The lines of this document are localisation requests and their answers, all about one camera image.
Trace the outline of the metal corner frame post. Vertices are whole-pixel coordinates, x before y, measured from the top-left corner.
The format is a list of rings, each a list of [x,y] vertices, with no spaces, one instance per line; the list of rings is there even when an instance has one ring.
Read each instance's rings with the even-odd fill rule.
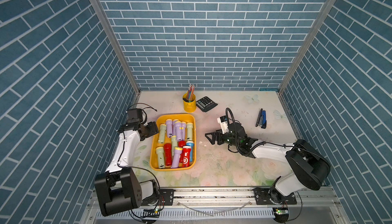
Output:
[[[112,27],[111,27],[110,22],[109,22],[106,14],[105,14],[105,11],[104,11],[104,9],[102,7],[102,4],[101,4],[100,0],[89,0],[89,1],[90,1],[90,3],[92,5],[92,7],[93,7],[93,9],[94,9],[98,19],[99,19],[99,21],[100,21],[100,23],[102,25],[102,27],[103,27],[103,29],[104,29],[104,31],[105,31],[108,39],[109,39],[110,44],[113,47],[113,50],[115,51],[115,54],[118,57],[118,60],[119,60],[119,62],[121,64],[121,66],[122,66],[126,76],[128,77],[128,80],[130,81],[131,86],[135,90],[136,95],[139,95],[140,94],[140,88],[138,87],[138,84],[137,84],[137,82],[136,82],[136,80],[135,80],[135,78],[134,78],[134,76],[133,76],[133,74],[132,74],[132,72],[130,70],[130,67],[129,67],[128,63],[127,63],[127,60],[126,60],[126,58],[125,58],[125,56],[123,54],[123,51],[122,51],[122,49],[121,49],[121,47],[119,45],[119,42],[118,42],[118,40],[117,40],[117,38],[115,36],[115,33],[112,30]]]
[[[308,51],[311,43],[313,42],[315,36],[319,32],[322,24],[324,23],[328,13],[331,11],[332,7],[334,6],[336,0],[326,0],[325,3],[322,5],[316,19],[314,20],[309,33],[306,35],[303,44],[298,50],[296,57],[293,59],[291,66],[289,67],[287,74],[285,75],[282,83],[279,86],[278,94],[279,96],[283,96],[285,89],[287,88],[290,79],[294,75],[296,69],[300,65],[303,57],[305,56],[306,52]]]

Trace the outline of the metal corner frame post right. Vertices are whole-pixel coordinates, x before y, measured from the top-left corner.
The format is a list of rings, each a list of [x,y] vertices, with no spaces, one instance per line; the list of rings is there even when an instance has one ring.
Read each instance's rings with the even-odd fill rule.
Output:
[[[334,6],[336,0],[326,0],[325,3],[322,5],[316,19],[314,20],[309,33],[306,35],[303,44],[298,50],[296,57],[293,59],[291,66],[289,67],[287,74],[285,75],[282,83],[279,86],[278,94],[279,96],[283,96],[285,89],[287,88],[290,79],[294,75],[296,69],[300,65],[303,57],[305,56],[306,52],[308,51],[311,43],[313,42],[315,36],[319,32],[322,24],[324,23],[328,13],[331,11],[332,7]]]

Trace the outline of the black calculator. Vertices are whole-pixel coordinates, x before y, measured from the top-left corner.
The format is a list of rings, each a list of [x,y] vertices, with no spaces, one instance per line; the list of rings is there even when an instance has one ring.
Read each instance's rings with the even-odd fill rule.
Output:
[[[215,103],[213,100],[211,100],[209,97],[205,96],[199,100],[196,101],[196,106],[202,111],[202,112],[208,112],[211,109],[215,108],[217,106],[217,103]]]

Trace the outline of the metal corner frame post left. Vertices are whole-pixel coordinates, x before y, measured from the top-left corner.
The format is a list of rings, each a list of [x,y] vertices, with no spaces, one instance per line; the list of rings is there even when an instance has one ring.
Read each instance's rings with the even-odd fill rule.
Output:
[[[134,76],[133,76],[133,74],[132,74],[132,72],[130,70],[130,67],[129,67],[128,63],[127,63],[127,60],[126,60],[126,58],[125,58],[125,56],[123,54],[123,51],[122,51],[122,49],[121,49],[121,47],[119,45],[119,42],[118,42],[118,40],[117,40],[117,38],[115,36],[115,33],[112,30],[112,27],[111,27],[110,22],[109,22],[106,14],[105,14],[105,11],[104,11],[104,9],[102,7],[102,4],[101,4],[100,0],[89,0],[89,1],[90,1],[90,3],[92,5],[92,7],[93,7],[93,9],[94,9],[98,19],[99,19],[99,21],[100,21],[100,23],[102,25],[102,27],[103,27],[103,29],[104,29],[104,31],[105,31],[108,39],[109,39],[110,44],[113,47],[113,50],[115,51],[115,54],[118,57],[118,60],[119,60],[119,62],[121,64],[121,66],[122,66],[126,76],[128,77],[128,80],[130,81],[131,86],[135,90],[136,95],[139,95],[140,94],[140,88],[138,87],[138,84],[137,84],[137,82],[136,82],[136,80],[135,80],[135,78],[134,78]]]

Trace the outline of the blue black stapler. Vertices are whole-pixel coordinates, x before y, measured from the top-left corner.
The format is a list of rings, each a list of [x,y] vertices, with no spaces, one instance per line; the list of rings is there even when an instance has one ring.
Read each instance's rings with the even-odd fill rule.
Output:
[[[266,124],[267,124],[267,122],[266,122],[266,111],[261,109],[259,111],[259,114],[258,114],[255,126],[256,127],[260,127],[262,129],[266,129]]]

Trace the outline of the coloured pencils bunch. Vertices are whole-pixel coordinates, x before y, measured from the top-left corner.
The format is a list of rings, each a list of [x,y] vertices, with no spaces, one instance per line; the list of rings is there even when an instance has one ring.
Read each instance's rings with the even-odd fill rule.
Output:
[[[185,98],[188,102],[192,101],[194,90],[195,90],[195,86],[193,84],[190,84]]]

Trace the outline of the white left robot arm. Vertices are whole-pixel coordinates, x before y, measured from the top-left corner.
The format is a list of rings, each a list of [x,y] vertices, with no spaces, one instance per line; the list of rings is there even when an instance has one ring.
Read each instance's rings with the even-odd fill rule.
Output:
[[[110,216],[131,211],[142,204],[157,206],[160,186],[156,177],[140,182],[132,168],[140,142],[159,133],[155,122],[147,122],[141,108],[129,108],[127,120],[117,130],[118,143],[104,173],[95,178],[101,214]]]

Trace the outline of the aluminium front rail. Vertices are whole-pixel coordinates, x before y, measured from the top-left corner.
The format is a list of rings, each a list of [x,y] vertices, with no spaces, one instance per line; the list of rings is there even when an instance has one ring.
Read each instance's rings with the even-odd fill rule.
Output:
[[[300,190],[281,204],[264,187],[169,187],[162,189],[158,213],[153,206],[103,216],[96,194],[83,224],[347,224],[349,219],[332,187]]]

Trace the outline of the yellow plastic tray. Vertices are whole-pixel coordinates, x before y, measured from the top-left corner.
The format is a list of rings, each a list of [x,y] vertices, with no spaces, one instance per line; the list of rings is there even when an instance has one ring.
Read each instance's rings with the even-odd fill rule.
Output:
[[[159,117],[156,121],[157,125],[158,125],[158,130],[160,127],[160,124],[165,124],[165,121],[167,119],[178,119],[181,122],[186,122],[186,123],[193,123],[194,124],[194,141],[187,141],[186,145],[191,146],[192,148],[192,152],[191,152],[191,157],[190,157],[190,164],[189,167],[183,168],[182,164],[183,163],[179,163],[179,167],[176,169],[172,169],[171,167],[165,167],[164,169],[159,169],[158,168],[158,161],[157,161],[157,154],[156,154],[156,148],[158,146],[164,146],[165,143],[171,143],[171,138],[165,137],[165,142],[163,144],[158,143],[158,136],[159,133],[157,135],[154,135],[153,137],[153,142],[152,142],[152,149],[151,149],[151,156],[150,156],[150,167],[156,171],[180,171],[180,170],[188,170],[190,168],[192,168],[195,163],[196,163],[196,159],[197,159],[197,149],[196,149],[196,120],[195,118],[188,113],[183,113],[183,114],[167,114],[167,115],[162,115],[161,117]]]

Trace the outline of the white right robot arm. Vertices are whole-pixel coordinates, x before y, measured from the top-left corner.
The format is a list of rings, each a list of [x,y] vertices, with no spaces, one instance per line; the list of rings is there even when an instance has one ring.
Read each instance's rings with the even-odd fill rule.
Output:
[[[301,189],[319,190],[330,174],[330,163],[305,140],[277,144],[249,137],[240,123],[222,125],[220,130],[205,134],[212,145],[226,143],[235,146],[244,157],[276,160],[291,167],[290,172],[279,176],[267,192],[274,204],[284,203]]]

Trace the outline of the yellow pencil cup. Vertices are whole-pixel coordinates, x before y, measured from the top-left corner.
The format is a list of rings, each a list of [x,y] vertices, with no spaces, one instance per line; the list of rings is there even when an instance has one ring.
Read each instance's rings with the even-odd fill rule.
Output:
[[[195,110],[197,108],[195,94],[193,94],[191,100],[187,100],[187,94],[185,93],[183,95],[183,106],[184,106],[185,112],[187,112],[187,113],[195,112]]]

